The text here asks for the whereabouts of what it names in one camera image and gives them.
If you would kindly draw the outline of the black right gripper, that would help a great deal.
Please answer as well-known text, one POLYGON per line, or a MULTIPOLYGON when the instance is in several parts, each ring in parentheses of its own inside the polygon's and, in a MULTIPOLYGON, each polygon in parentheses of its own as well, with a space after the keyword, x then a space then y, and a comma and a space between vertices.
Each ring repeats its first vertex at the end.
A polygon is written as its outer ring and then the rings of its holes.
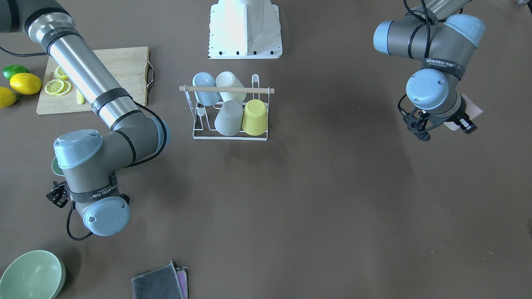
POLYGON ((52 182, 53 187, 50 192, 46 194, 46 198, 55 206, 64 208, 68 203, 67 182, 52 182))

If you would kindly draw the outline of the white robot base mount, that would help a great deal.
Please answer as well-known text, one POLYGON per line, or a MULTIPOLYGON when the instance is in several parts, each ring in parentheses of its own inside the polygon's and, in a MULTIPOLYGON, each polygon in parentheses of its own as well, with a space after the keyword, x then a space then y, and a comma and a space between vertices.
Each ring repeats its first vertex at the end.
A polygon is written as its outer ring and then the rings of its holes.
POLYGON ((279 8, 269 0, 219 0, 210 8, 209 59, 279 59, 279 8))

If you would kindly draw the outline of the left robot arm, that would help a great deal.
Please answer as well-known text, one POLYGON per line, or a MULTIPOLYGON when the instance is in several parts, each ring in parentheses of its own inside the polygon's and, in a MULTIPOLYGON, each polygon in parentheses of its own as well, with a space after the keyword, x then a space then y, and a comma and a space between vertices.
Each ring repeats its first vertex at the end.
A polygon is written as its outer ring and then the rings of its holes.
POLYGON ((428 141, 429 131, 444 123, 471 134, 477 128, 473 110, 456 87, 479 47, 485 24, 461 12, 466 0, 422 0, 416 7, 403 4, 403 18, 380 23, 373 43, 380 53, 421 63, 405 86, 404 97, 414 109, 409 112, 397 104, 407 129, 421 141, 428 141))

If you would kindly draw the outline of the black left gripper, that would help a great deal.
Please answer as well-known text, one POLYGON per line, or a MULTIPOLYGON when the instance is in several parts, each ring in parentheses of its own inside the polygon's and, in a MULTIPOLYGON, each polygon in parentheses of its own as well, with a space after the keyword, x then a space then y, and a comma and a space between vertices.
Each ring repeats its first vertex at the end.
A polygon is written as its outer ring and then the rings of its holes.
POLYGON ((445 113, 431 114, 426 110, 416 107, 411 112, 402 109, 401 115, 407 129, 416 138, 421 141, 428 141, 431 138, 429 131, 439 127, 444 122, 454 122, 466 134, 471 134, 476 131, 478 127, 469 119, 467 113, 465 113, 466 107, 467 105, 464 99, 461 96, 457 96, 454 106, 445 113))

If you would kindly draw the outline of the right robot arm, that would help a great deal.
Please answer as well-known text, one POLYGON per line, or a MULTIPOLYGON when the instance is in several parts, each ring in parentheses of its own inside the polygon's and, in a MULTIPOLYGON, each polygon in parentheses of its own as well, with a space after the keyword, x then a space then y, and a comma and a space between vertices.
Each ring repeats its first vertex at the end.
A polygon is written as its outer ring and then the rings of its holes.
POLYGON ((112 236, 131 219, 130 201, 118 189, 117 173, 146 163, 167 147, 170 129, 134 101, 76 29, 74 18, 55 0, 2 0, 1 32, 21 32, 41 47, 85 96, 108 127, 67 132, 53 142, 64 191, 82 224, 96 236, 112 236))

